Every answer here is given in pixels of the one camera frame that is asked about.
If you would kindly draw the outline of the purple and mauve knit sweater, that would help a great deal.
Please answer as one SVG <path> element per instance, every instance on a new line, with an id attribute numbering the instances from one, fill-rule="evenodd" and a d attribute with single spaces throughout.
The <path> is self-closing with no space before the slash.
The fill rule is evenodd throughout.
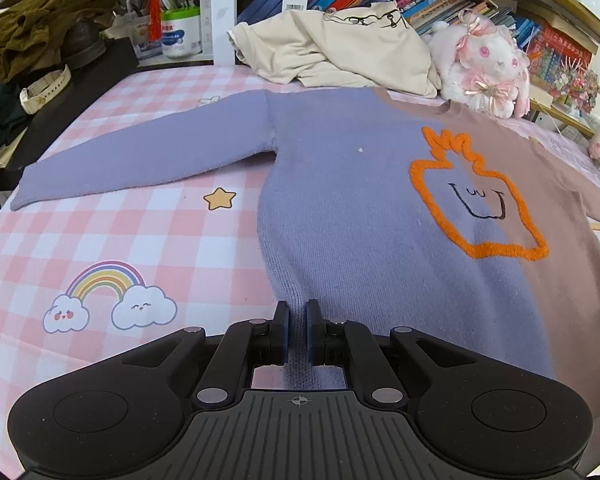
<path id="1" fill-rule="evenodd" d="M 600 414 L 600 188 L 464 105 L 380 89 L 248 91 L 24 170 L 12 208 L 273 153 L 259 244 L 277 298 L 553 377 Z"/>

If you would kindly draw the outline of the cream sweatshirt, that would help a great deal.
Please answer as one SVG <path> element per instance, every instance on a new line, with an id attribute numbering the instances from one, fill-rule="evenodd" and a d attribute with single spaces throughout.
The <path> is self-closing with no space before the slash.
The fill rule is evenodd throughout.
<path id="1" fill-rule="evenodd" d="M 228 32 L 258 76 L 306 88 L 381 87 L 434 98 L 441 87 L 429 47 L 393 2 L 323 12 L 289 10 Z"/>

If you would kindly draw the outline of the white pink plush bunny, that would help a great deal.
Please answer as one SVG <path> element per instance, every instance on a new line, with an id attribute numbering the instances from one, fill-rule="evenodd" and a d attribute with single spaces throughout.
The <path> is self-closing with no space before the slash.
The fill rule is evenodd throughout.
<path id="1" fill-rule="evenodd" d="M 456 24 L 435 22 L 425 42 L 442 99 L 501 119 L 528 113 L 529 59 L 507 27 L 463 11 Z"/>

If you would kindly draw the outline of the white plastic jar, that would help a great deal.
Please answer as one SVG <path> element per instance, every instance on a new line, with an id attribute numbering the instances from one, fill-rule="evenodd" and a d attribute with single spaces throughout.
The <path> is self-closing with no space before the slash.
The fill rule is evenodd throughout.
<path id="1" fill-rule="evenodd" d="M 167 58 L 186 58 L 202 52 L 198 6 L 161 14 L 161 45 Z"/>

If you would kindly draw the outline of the red hanging tassel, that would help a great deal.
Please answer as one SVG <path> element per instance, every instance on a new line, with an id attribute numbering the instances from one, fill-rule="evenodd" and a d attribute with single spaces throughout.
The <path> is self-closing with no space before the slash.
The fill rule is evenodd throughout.
<path id="1" fill-rule="evenodd" d="M 161 0 L 148 0 L 147 10 L 149 16 L 148 23 L 148 40 L 161 40 Z"/>

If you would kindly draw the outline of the red book box set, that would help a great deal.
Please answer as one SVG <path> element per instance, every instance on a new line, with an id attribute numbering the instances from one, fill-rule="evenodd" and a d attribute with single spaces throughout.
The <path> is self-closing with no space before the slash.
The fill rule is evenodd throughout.
<path id="1" fill-rule="evenodd" d="M 592 52 L 550 25 L 541 25 L 527 44 L 530 82 L 550 91 L 557 78 L 586 70 Z"/>

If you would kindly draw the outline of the olive green garment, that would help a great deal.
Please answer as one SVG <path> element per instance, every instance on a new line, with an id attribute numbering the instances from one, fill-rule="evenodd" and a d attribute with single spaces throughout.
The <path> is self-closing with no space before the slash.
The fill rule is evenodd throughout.
<path id="1" fill-rule="evenodd" d="M 0 81 L 25 72 L 61 47 L 82 18 L 108 14 L 117 0 L 21 0 L 0 13 Z"/>

